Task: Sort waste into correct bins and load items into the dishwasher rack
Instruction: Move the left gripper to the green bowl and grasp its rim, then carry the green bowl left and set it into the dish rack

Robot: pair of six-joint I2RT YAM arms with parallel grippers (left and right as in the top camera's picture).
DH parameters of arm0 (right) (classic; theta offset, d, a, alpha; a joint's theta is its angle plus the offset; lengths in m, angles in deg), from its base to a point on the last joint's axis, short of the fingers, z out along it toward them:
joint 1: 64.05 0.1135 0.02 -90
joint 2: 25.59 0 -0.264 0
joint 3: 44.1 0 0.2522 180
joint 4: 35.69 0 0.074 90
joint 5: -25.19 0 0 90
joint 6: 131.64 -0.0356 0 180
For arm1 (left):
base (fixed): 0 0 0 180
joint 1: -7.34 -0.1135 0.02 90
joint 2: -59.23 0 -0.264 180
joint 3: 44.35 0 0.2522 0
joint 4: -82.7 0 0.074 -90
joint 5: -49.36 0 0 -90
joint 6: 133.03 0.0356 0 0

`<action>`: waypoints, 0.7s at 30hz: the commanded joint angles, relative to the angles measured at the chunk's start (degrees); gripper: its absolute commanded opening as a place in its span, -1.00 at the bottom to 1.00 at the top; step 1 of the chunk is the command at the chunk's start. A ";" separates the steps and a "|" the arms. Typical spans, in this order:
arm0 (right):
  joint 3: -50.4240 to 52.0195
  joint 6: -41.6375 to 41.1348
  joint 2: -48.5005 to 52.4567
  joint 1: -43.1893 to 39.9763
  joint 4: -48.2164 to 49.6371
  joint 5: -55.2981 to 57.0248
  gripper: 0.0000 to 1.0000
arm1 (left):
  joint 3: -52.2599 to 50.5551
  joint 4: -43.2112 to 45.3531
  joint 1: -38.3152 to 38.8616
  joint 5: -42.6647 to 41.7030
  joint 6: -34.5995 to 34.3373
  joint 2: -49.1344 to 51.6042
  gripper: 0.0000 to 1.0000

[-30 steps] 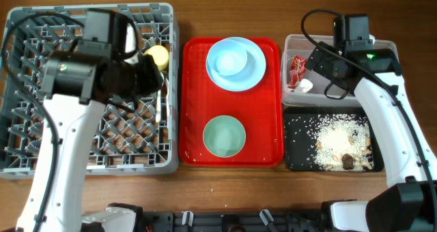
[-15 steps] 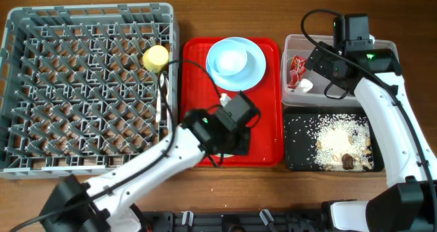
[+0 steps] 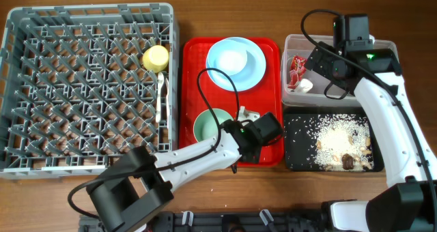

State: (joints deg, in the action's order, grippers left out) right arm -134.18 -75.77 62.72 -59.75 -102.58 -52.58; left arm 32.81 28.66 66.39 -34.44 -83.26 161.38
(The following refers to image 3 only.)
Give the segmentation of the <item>white tissue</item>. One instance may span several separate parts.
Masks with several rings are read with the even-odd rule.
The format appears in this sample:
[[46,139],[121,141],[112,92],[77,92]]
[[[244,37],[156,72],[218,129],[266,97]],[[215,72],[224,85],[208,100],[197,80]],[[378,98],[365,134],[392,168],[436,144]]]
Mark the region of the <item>white tissue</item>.
[[294,89],[294,92],[296,92],[296,93],[308,93],[312,88],[313,88],[313,83],[310,80],[303,78],[297,84],[296,88]]

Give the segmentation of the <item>red snack wrapper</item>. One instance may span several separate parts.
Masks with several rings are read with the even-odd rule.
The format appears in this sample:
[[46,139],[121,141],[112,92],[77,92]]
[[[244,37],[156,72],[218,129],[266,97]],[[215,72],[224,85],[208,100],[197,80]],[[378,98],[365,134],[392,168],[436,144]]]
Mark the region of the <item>red snack wrapper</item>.
[[305,67],[306,62],[307,60],[304,57],[297,55],[293,56],[289,71],[290,82],[287,85],[289,89],[295,89],[297,86],[299,86],[301,80],[303,79],[303,75],[307,71]]

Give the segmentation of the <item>green bowl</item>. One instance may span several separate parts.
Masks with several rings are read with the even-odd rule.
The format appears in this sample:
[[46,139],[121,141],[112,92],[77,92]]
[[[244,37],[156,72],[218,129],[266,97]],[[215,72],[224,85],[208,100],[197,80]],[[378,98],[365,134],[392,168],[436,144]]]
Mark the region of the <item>green bowl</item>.
[[[232,119],[232,116],[223,109],[214,108],[213,111],[218,119],[218,124]],[[218,134],[216,122],[209,110],[205,110],[197,116],[193,126],[193,133],[197,142],[209,139]]]

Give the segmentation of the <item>light blue plate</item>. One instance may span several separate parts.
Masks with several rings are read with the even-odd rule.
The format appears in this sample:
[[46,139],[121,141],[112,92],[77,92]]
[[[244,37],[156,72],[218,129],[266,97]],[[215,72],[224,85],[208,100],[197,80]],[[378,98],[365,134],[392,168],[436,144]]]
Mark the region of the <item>light blue plate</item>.
[[[266,58],[261,48],[246,38],[231,37],[225,39],[234,40],[246,46],[248,55],[247,64],[241,72],[235,75],[228,76],[222,70],[215,68],[216,70],[208,70],[208,76],[216,85],[228,91],[233,91],[234,88],[227,76],[230,77],[237,91],[246,91],[256,86],[263,79],[266,71]],[[207,58],[206,67],[213,68],[208,64]]]

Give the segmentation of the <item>light blue bowl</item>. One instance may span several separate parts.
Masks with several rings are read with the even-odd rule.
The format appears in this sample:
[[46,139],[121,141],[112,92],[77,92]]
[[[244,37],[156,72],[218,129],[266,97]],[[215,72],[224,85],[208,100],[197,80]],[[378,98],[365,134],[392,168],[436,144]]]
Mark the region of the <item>light blue bowl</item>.
[[241,72],[247,64],[246,46],[234,40],[224,39],[213,44],[207,54],[207,62],[228,76]]

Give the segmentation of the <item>white plastic fork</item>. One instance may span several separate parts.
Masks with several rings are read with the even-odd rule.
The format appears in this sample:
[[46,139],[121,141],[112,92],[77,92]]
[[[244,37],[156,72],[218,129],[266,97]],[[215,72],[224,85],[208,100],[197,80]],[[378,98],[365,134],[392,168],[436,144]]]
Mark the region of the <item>white plastic fork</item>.
[[167,120],[167,133],[168,133],[168,137],[170,138],[170,122],[171,122],[171,117],[170,117],[170,99],[169,99],[169,95],[170,95],[170,88],[169,88],[169,79],[165,78],[165,87],[167,90],[166,96],[165,96],[165,104],[166,104],[166,120]]

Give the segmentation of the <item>white plastic spoon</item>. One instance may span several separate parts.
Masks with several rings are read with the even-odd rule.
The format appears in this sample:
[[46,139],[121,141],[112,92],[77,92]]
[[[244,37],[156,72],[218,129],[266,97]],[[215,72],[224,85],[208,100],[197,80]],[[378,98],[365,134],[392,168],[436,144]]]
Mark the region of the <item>white plastic spoon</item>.
[[157,99],[156,99],[156,123],[160,123],[161,121],[161,110],[162,110],[162,102],[161,102],[161,92],[163,89],[163,85],[165,83],[165,75],[162,72],[158,73],[158,91],[157,91]]

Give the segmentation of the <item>yellow plastic cup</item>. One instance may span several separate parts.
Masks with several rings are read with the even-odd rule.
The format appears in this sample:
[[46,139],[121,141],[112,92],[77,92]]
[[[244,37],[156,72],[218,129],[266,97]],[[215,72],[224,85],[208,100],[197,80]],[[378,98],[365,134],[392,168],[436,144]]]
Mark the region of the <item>yellow plastic cup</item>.
[[169,63],[169,51],[161,45],[151,46],[142,56],[143,66],[154,73],[162,72]]

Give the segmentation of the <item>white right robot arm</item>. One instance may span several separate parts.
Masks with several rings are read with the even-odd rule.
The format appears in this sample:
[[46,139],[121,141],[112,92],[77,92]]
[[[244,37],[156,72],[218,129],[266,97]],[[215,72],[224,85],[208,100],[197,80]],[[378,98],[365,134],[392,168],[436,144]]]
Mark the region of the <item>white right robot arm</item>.
[[333,45],[315,48],[305,64],[359,102],[376,137],[387,190],[370,201],[328,203],[342,231],[435,231],[436,156],[414,116],[397,55],[374,48],[366,14],[331,12]]

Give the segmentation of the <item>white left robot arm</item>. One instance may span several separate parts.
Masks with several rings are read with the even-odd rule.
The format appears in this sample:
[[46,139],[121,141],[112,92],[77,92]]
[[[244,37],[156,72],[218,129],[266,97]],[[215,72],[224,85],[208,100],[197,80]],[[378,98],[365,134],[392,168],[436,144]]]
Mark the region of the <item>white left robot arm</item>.
[[184,184],[239,160],[257,164],[262,147],[283,130],[272,113],[241,123],[228,119],[220,134],[176,151],[148,153],[136,147],[86,187],[107,231],[137,231]]

